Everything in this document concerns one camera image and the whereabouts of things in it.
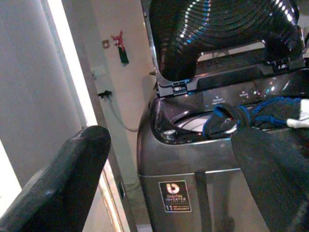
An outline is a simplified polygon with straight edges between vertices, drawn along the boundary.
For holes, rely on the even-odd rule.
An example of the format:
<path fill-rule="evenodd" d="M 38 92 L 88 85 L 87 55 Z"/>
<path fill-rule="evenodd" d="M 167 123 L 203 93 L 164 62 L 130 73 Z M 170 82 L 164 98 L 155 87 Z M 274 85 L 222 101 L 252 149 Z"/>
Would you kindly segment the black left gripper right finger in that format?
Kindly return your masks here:
<path fill-rule="evenodd" d="M 309 232 L 309 159 L 256 128 L 231 136 L 232 150 L 270 232 Z"/>

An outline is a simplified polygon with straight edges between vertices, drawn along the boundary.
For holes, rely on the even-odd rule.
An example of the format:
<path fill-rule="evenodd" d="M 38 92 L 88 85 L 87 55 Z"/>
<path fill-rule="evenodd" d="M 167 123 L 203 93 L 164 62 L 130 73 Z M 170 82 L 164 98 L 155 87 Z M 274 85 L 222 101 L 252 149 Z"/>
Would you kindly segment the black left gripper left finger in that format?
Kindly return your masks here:
<path fill-rule="evenodd" d="M 82 232 L 110 148 L 102 126 L 68 139 L 0 217 L 0 232 Z"/>

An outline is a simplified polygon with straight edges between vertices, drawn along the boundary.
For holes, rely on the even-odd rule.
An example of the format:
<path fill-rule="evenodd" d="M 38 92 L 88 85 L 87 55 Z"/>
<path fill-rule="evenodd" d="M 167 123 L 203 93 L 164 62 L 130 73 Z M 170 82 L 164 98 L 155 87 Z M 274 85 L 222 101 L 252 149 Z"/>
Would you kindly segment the black garment with blue trim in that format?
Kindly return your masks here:
<path fill-rule="evenodd" d="M 298 114 L 300 101 L 300 98 L 274 97 L 251 109 L 244 105 L 218 104 L 204 123 L 202 134 L 207 139 L 219 139 L 242 128 L 285 128 L 286 120 Z"/>

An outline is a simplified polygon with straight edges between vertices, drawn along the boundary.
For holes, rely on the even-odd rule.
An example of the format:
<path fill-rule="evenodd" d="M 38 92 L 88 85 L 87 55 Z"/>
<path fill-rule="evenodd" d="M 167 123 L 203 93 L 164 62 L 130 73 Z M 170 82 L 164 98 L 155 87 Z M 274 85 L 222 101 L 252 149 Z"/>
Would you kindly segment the dark grey top-load washing machine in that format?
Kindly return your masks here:
<path fill-rule="evenodd" d="M 295 1 L 299 17 L 308 15 L 309 0 Z M 155 83 L 137 140 L 138 175 L 153 232 L 270 232 L 232 150 L 231 136 L 240 129 L 219 139 L 205 138 L 202 129 L 221 103 L 251 109 L 274 97 L 309 99 L 309 33 L 301 33 L 305 50 L 297 64 L 268 67 L 265 45 L 257 42 L 203 53 L 195 91 L 160 97 Z M 309 128 L 259 130 L 288 140 L 309 159 Z M 186 181 L 192 212 L 165 212 L 158 182 L 172 180 Z"/>

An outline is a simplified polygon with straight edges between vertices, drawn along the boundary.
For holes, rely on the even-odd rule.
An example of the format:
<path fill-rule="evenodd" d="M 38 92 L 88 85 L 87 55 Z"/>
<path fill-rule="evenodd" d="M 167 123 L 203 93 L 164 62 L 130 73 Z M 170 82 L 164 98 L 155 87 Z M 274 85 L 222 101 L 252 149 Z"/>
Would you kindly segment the black washing machine lid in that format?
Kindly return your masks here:
<path fill-rule="evenodd" d="M 293 64 L 305 45 L 295 0 L 140 0 L 160 97 L 197 89 L 197 61 L 257 42 L 264 62 Z"/>

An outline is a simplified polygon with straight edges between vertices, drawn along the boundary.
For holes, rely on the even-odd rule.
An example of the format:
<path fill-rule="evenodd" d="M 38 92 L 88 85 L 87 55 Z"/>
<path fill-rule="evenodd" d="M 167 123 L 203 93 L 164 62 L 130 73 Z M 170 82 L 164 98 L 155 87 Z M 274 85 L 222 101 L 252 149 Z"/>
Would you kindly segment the small black door latch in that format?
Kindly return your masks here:
<path fill-rule="evenodd" d="M 118 191 L 119 191 L 120 197 L 123 199 L 126 196 L 126 191 L 121 181 L 118 183 Z"/>

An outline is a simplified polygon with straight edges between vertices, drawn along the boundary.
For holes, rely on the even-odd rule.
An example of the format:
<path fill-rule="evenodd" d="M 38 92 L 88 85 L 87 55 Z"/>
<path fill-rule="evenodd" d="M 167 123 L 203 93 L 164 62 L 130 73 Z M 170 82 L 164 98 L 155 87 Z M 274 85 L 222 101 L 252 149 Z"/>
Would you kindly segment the light grey white cloth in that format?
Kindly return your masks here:
<path fill-rule="evenodd" d="M 298 114 L 288 118 L 286 124 L 290 128 L 309 128 L 309 99 L 301 99 Z"/>

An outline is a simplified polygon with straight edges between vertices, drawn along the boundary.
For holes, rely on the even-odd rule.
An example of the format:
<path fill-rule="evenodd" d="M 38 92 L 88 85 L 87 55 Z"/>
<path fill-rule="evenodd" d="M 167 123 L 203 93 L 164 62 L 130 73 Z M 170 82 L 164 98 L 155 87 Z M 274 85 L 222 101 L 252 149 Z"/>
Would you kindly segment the black digital inverter sticker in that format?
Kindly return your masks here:
<path fill-rule="evenodd" d="M 192 207 L 185 180 L 158 182 L 163 207 L 166 213 L 190 213 Z"/>

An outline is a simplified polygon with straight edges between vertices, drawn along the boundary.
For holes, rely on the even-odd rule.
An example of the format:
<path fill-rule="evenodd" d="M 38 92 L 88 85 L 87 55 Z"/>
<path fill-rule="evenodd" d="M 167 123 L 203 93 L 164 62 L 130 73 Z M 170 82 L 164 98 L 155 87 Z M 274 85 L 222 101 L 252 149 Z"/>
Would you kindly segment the grey door panel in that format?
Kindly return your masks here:
<path fill-rule="evenodd" d="M 41 0 L 0 0 L 0 140 L 21 186 L 82 127 Z"/>

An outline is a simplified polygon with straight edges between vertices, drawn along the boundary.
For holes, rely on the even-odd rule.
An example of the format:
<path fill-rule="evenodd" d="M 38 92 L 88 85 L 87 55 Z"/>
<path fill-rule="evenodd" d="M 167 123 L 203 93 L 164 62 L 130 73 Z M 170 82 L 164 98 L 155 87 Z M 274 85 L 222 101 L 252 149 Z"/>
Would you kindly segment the red green black wall ornament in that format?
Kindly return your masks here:
<path fill-rule="evenodd" d="M 118 48 L 121 63 L 127 65 L 129 60 L 123 43 L 123 31 L 121 30 L 117 36 L 111 35 L 111 38 L 113 39 L 114 45 Z"/>

